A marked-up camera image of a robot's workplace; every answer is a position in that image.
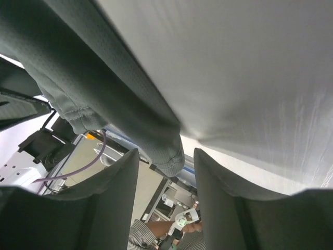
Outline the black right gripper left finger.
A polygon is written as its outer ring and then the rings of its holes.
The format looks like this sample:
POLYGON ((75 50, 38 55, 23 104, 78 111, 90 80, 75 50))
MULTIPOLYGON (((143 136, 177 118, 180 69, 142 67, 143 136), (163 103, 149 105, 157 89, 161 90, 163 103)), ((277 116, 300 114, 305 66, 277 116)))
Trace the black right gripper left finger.
POLYGON ((126 249, 138 150, 56 195, 1 188, 1 249, 126 249))

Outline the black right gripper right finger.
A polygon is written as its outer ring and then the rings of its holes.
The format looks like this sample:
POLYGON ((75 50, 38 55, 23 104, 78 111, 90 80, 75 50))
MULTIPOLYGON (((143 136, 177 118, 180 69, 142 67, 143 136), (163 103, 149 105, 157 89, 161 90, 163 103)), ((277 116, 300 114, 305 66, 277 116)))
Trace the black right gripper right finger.
POLYGON ((332 249, 332 190, 285 195, 194 151, 207 249, 332 249))

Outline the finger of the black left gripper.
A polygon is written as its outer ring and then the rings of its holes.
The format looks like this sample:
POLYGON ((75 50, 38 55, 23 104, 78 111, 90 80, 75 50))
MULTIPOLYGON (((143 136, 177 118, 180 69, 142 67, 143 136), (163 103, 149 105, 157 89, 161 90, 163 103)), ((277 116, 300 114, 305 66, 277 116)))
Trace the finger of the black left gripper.
POLYGON ((1 59, 1 130, 51 112, 36 81, 22 68, 1 59))

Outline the grey t shirt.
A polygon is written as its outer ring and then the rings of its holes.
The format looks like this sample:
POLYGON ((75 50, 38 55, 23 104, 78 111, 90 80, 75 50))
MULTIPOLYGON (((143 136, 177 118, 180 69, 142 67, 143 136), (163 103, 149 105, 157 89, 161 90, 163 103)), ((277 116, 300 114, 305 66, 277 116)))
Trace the grey t shirt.
POLYGON ((177 117, 92 1, 1 1, 1 49, 75 133, 113 125, 166 176, 182 170, 177 117))

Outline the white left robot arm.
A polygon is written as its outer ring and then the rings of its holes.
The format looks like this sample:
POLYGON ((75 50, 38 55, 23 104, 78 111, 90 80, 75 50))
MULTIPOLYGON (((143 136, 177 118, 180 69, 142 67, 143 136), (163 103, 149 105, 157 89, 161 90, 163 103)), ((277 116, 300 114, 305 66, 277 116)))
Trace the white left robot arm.
POLYGON ((40 94, 24 69, 1 59, 1 131, 48 116, 41 128, 21 142, 1 165, 2 186, 21 186, 36 192, 42 186, 38 179, 49 176, 75 149, 77 136, 65 120, 58 118, 50 129, 46 127, 56 111, 47 101, 37 98, 40 94))

